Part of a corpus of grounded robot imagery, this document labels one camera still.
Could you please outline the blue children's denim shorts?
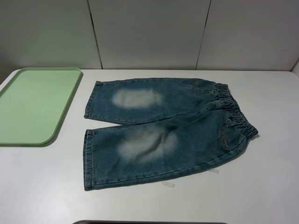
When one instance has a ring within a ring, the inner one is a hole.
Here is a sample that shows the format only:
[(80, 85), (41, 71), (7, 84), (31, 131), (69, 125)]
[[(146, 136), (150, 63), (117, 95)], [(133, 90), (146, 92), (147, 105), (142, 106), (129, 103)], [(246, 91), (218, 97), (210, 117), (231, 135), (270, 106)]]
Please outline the blue children's denim shorts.
[(84, 117), (86, 191), (175, 179), (239, 157), (258, 131), (226, 84), (199, 78), (97, 81)]

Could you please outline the light green plastic tray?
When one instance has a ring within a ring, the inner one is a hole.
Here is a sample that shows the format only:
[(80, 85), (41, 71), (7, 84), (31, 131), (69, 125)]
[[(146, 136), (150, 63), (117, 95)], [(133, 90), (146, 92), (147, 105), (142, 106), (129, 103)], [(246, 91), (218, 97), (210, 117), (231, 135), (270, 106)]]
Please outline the light green plastic tray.
[(1, 145), (43, 145), (56, 134), (82, 77), (78, 68), (24, 68), (0, 91)]

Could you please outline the clear tape strip front right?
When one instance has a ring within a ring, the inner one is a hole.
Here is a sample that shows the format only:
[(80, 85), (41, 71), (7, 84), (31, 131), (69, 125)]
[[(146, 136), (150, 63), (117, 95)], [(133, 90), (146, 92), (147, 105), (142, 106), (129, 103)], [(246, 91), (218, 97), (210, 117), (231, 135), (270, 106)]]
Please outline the clear tape strip front right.
[(212, 169), (209, 169), (208, 170), (209, 172), (213, 172), (213, 173), (216, 173), (216, 174), (219, 174), (219, 170), (218, 169), (216, 169), (216, 168), (212, 168)]

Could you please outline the clear tape strip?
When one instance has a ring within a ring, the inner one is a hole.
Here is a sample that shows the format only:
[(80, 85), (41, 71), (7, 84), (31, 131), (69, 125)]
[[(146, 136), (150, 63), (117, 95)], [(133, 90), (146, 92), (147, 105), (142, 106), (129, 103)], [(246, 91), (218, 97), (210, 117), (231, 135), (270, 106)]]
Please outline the clear tape strip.
[(216, 169), (216, 168), (212, 168), (212, 169), (209, 169), (208, 170), (209, 172), (213, 172), (213, 173), (216, 173), (216, 174), (219, 174), (219, 170), (218, 169)]
[(164, 186), (166, 186), (166, 187), (169, 187), (169, 188), (174, 188), (174, 187), (175, 187), (175, 184), (174, 184), (174, 183), (167, 182), (167, 181), (163, 181), (163, 182), (162, 182), (162, 185), (164, 185)]

